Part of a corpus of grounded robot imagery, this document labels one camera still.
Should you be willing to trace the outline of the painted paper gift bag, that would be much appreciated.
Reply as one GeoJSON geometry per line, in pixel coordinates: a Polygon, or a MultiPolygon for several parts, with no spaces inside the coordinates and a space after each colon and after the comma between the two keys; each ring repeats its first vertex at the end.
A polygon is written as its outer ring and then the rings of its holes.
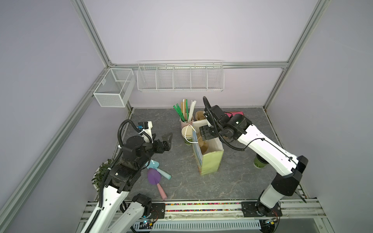
{"type": "Polygon", "coordinates": [[[202,155],[197,141],[197,133],[200,132],[199,127],[204,125],[207,125],[206,119],[195,121],[190,125],[193,128],[193,154],[201,176],[217,172],[224,153],[222,142],[218,138],[214,138],[206,141],[208,143],[208,151],[202,155]]]}

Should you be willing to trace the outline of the green paper cup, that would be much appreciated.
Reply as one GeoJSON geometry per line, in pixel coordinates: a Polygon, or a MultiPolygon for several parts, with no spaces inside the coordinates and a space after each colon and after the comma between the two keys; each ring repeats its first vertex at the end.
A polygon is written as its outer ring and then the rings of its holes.
{"type": "Polygon", "coordinates": [[[268,165],[268,162],[264,158],[262,158],[259,154],[257,154],[254,159],[254,166],[258,169],[262,169],[267,165],[268,165]]]}

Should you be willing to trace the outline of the single cardboard cup carrier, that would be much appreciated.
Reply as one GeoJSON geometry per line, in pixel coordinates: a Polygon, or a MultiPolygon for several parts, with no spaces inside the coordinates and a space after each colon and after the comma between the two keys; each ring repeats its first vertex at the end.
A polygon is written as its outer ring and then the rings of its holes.
{"type": "Polygon", "coordinates": [[[204,155],[208,151],[208,143],[203,141],[203,138],[200,133],[197,133],[197,141],[200,147],[202,155],[204,155]]]}

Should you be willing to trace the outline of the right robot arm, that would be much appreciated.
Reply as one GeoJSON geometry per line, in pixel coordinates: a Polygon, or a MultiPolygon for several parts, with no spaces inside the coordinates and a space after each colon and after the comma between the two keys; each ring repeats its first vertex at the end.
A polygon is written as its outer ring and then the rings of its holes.
{"type": "Polygon", "coordinates": [[[295,193],[305,171],[308,159],[296,156],[265,136],[247,117],[241,114],[229,116],[219,106],[211,106],[203,97],[204,116],[208,124],[201,126],[203,140],[218,138],[237,151],[250,148],[257,154],[259,162],[269,164],[276,170],[271,184],[261,193],[255,211],[259,216],[269,216],[279,210],[279,201],[295,193]]]}

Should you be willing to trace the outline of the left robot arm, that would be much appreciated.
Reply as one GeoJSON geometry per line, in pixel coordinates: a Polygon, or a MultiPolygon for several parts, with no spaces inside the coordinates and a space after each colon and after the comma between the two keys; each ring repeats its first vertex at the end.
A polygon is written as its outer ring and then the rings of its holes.
{"type": "Polygon", "coordinates": [[[113,221],[141,172],[150,165],[152,156],[172,148],[173,133],[156,139],[152,127],[150,121],[136,125],[130,119],[120,124],[117,132],[119,153],[104,172],[98,203],[83,227],[83,233],[126,233],[133,230],[133,225],[142,217],[151,215],[151,198],[137,194],[125,212],[113,221]]]}

